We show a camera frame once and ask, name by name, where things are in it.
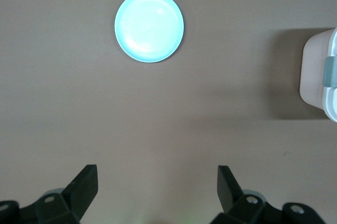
metal bolt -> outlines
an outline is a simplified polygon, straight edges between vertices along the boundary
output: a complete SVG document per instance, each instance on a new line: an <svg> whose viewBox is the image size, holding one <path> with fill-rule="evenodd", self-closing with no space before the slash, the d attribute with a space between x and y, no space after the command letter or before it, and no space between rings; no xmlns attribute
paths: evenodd
<svg viewBox="0 0 337 224"><path fill-rule="evenodd" d="M293 210L293 212L295 213L299 213L299 214L304 214L304 210L302 207L296 205L296 204L293 204L291 207L290 207L291 210Z"/></svg>
<svg viewBox="0 0 337 224"><path fill-rule="evenodd" d="M45 198L44 202L45 203L50 203L50 202L54 201L54 199L55 198L53 196L51 196L51 197Z"/></svg>
<svg viewBox="0 0 337 224"><path fill-rule="evenodd" d="M8 207L9 207L8 204L4 204L4 205L0 206L0 211L5 211Z"/></svg>
<svg viewBox="0 0 337 224"><path fill-rule="evenodd" d="M246 199L250 204L257 204L259 202L258 199L253 196L248 196Z"/></svg>

plate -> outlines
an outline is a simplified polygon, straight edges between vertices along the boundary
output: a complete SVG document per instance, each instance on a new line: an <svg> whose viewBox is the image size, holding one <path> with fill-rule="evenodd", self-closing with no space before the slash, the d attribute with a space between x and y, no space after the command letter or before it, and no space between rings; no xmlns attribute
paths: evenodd
<svg viewBox="0 0 337 224"><path fill-rule="evenodd" d="M168 58L179 47L183 33L183 16L173 0L125 0L116 14L117 41L140 62Z"/></svg>

plate rim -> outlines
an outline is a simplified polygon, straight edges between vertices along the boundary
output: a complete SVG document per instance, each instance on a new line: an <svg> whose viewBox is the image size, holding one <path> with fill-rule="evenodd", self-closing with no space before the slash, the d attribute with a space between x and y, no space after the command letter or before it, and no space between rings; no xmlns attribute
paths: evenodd
<svg viewBox="0 0 337 224"><path fill-rule="evenodd" d="M116 16L115 16L115 23L114 23L114 28L115 28L115 36L117 39L118 44L122 48L122 50L131 58L140 61L140 62L145 62L145 63L156 63L163 61L170 57L181 45L181 41L184 36L184 18L183 14L179 8L179 6L176 4L174 0L168 0L170 2L169 7L172 9L172 11L177 15L177 22L179 25L178 28L178 36L176 39L176 45L172 46L172 51L169 53L165 53L162 56L158 56L155 58L155 60L146 60L144 57L139 56L137 53L129 53L127 49L124 47L123 39L121 39L120 34L122 33L120 27L118 27L118 24L120 23L118 20L120 20L123 16L124 10L127 8L127 5L130 4L133 0L124 0L123 3L120 5L120 7L117 10Z"/></svg>

light blue plate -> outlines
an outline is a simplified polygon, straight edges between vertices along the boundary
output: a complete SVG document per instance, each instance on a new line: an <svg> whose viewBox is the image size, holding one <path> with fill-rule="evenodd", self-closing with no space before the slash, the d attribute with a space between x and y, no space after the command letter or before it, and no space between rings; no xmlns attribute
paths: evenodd
<svg viewBox="0 0 337 224"><path fill-rule="evenodd" d="M141 62L159 62L178 48L184 20L173 0L125 0L115 19L121 48Z"/></svg>

white container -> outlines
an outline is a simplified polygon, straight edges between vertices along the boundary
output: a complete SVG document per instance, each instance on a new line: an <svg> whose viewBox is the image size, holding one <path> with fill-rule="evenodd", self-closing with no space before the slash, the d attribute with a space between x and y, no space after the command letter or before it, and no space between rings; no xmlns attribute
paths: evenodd
<svg viewBox="0 0 337 224"><path fill-rule="evenodd" d="M334 122L337 122L336 84L337 28L317 34L307 41L303 50L300 83L302 99L323 109Z"/></svg>

